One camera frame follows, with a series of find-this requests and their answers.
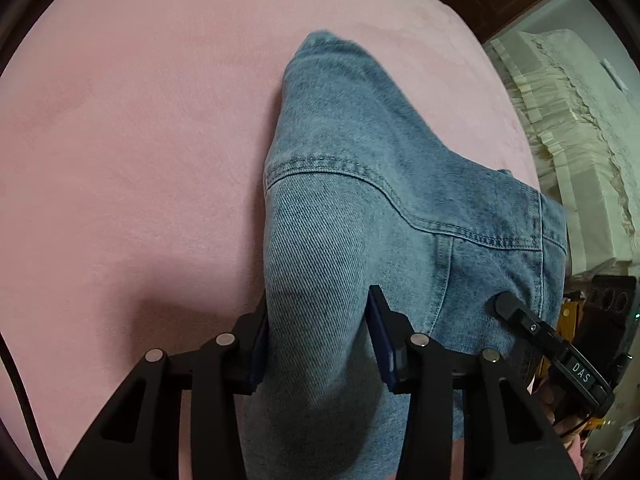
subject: denim jacket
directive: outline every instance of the denim jacket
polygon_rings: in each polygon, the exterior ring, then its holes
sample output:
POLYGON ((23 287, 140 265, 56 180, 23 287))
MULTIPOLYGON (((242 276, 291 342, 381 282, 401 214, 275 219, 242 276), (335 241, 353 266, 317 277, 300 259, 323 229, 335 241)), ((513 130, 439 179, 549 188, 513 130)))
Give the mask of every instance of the denim jacket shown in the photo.
POLYGON ((448 150, 357 44, 309 35, 283 92, 264 168, 270 355, 242 409, 248 477, 382 480, 398 465, 409 399, 380 380, 369 285, 446 348, 498 349, 525 375, 530 352, 514 351, 486 302, 509 290, 555 323, 564 215, 448 150))

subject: folded denim garment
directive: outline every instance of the folded denim garment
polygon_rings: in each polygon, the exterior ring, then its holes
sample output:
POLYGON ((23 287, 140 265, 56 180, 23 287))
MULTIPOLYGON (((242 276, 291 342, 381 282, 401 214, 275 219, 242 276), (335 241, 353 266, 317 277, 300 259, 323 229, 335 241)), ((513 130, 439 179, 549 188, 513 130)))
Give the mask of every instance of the folded denim garment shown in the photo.
MULTIPOLYGON (((531 352, 486 303, 509 290, 556 321, 564 213, 448 150, 357 44, 309 35, 283 92, 264 168, 268 370, 242 409, 248 477, 384 479, 409 398, 380 380, 363 322, 369 285, 446 348, 496 348, 524 376, 531 352)), ((462 426, 458 397, 455 438, 462 426)))

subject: silver rivet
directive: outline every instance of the silver rivet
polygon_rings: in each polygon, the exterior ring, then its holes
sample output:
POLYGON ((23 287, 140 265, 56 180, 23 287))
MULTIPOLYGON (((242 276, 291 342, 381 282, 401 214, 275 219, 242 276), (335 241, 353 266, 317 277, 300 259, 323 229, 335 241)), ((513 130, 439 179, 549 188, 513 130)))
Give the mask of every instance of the silver rivet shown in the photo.
POLYGON ((223 334, 220 334, 216 338, 216 343, 218 343, 220 346, 229 346, 233 344, 235 340, 236 340, 236 336, 234 336, 233 334, 230 334, 229 332, 225 332, 223 334))
POLYGON ((485 348, 482 350, 482 357, 490 363, 495 363, 500 359, 500 352, 493 348, 485 348))
POLYGON ((163 355, 164 355, 164 352, 161 349, 152 348, 151 350, 147 351, 147 353, 145 354, 145 359, 150 363, 155 363, 155 362, 158 362, 160 359, 162 359, 163 355))
POLYGON ((417 332, 415 334, 412 334, 412 336, 409 338, 409 341, 411 341, 416 346, 427 346, 429 344, 429 336, 417 332))

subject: black cable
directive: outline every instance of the black cable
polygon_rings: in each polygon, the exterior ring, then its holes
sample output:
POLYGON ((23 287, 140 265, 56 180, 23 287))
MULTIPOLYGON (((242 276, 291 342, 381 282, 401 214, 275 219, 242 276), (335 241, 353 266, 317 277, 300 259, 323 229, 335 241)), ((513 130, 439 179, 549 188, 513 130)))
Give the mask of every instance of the black cable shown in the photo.
POLYGON ((575 430, 577 430, 578 428, 580 428, 581 425, 583 425, 585 422, 587 422, 589 419, 591 418, 591 415, 587 415, 583 420, 581 420, 580 422, 578 422, 578 424, 576 424, 574 427, 572 427, 570 430, 565 431, 562 435, 560 435, 560 438, 564 438, 566 436, 571 435, 575 430))
POLYGON ((27 390, 24 389, 24 384, 22 384, 22 379, 18 373, 18 367, 15 365, 14 358, 11 356, 11 352, 9 352, 9 348, 4 342, 4 338, 2 338, 2 333, 0 333, 0 358, 2 359, 2 364, 4 365, 12 384, 14 385, 15 396, 18 398, 18 403, 22 410, 22 416, 24 417, 24 422, 27 426, 27 430, 29 431, 29 436, 31 437, 33 449, 36 450, 36 455, 40 461, 44 474, 47 477, 47 480, 58 480, 56 473, 53 471, 53 467, 51 466, 51 462, 49 461, 49 457, 47 456, 47 450, 42 442, 36 418, 33 415, 33 410, 29 403, 27 390))

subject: pink surface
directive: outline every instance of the pink surface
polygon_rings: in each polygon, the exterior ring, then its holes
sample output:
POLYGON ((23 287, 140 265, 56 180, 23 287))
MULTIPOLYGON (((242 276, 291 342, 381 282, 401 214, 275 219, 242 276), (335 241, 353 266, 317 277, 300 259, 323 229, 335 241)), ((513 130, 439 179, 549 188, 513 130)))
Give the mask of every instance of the pink surface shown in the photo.
MULTIPOLYGON (((56 0, 0 78, 0 330, 57 471, 146 349, 196 348, 257 301, 280 79, 318 28, 372 52, 450 148, 537 186, 436 0, 56 0)), ((35 464, 4 370, 0 416, 35 464)))

